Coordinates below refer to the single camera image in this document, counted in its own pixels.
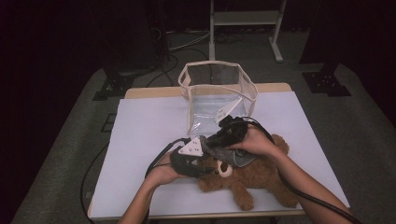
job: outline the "clear plastic container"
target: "clear plastic container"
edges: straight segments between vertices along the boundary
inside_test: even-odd
[[[220,111],[233,117],[251,116],[258,96],[256,86],[237,63],[187,63],[178,83],[189,101],[188,135],[217,132]]]

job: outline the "floor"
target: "floor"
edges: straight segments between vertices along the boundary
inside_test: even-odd
[[[396,220],[395,128],[356,74],[342,64],[335,75],[351,96],[329,97],[309,90],[302,72],[318,71],[322,64],[299,64],[308,34],[308,31],[280,33],[278,45],[283,63],[277,63],[271,51],[268,43],[271,32],[226,36],[228,41],[216,45],[217,60],[239,63],[256,83],[289,83],[349,200],[351,211],[363,223],[393,223]],[[180,46],[197,36],[171,34],[169,46]],[[164,71],[170,70],[167,76],[159,76],[163,71],[157,69],[136,78],[133,88],[148,84],[150,87],[176,85],[185,63],[206,60],[208,45],[197,44],[172,55],[163,67]],[[90,223],[84,210],[88,209],[94,192],[111,135],[111,122],[121,98],[93,101],[105,82],[103,70],[92,74],[12,223]],[[311,223],[306,216],[276,219],[280,224]],[[267,217],[159,221],[186,222],[270,223]],[[116,223],[116,220],[94,223]]]

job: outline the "metal shelf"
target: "metal shelf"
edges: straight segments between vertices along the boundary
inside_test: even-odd
[[[214,25],[264,25],[276,24],[278,10],[215,12]]]

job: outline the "brown teddy bear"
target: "brown teddy bear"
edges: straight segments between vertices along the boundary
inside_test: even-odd
[[[285,140],[277,134],[272,134],[272,137],[275,144],[288,154],[289,146]],[[198,166],[218,167],[216,172],[202,175],[198,179],[198,186],[203,192],[230,188],[235,202],[244,211],[254,207],[253,198],[247,189],[267,189],[285,207],[296,207],[298,203],[296,196],[282,183],[276,166],[268,158],[257,157],[243,167],[231,167],[209,156],[198,161]]]

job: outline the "gray cloth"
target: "gray cloth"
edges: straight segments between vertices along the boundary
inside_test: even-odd
[[[230,164],[231,166],[242,167],[248,165],[256,156],[243,150],[227,150],[224,147],[212,147],[209,148],[206,145],[207,139],[204,136],[200,136],[202,151],[208,153],[219,161],[224,161]]]

